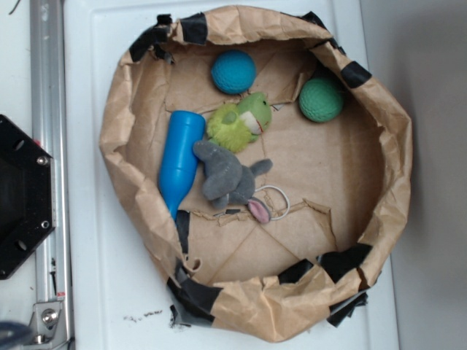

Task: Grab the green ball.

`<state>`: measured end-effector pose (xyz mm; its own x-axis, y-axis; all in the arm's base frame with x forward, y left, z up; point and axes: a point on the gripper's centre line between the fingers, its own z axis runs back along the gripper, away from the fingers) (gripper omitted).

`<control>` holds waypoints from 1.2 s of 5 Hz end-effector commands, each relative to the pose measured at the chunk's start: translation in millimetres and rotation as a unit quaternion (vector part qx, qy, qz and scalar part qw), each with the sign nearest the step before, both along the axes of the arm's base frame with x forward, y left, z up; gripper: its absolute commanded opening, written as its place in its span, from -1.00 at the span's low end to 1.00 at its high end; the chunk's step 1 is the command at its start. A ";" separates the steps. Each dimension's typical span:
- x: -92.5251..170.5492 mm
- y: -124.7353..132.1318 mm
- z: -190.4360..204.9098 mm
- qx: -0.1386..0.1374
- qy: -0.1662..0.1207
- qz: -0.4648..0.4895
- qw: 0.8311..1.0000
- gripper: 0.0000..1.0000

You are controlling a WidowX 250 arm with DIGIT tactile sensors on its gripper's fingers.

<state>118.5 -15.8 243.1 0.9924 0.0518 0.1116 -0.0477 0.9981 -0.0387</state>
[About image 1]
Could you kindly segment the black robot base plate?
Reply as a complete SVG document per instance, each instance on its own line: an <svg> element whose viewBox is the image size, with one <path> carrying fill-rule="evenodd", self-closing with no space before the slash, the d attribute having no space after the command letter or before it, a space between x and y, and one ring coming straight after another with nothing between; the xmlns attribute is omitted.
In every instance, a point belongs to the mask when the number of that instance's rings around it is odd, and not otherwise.
<svg viewBox="0 0 467 350"><path fill-rule="evenodd" d="M1 116L1 279L9 279L55 228L53 158Z"/></svg>

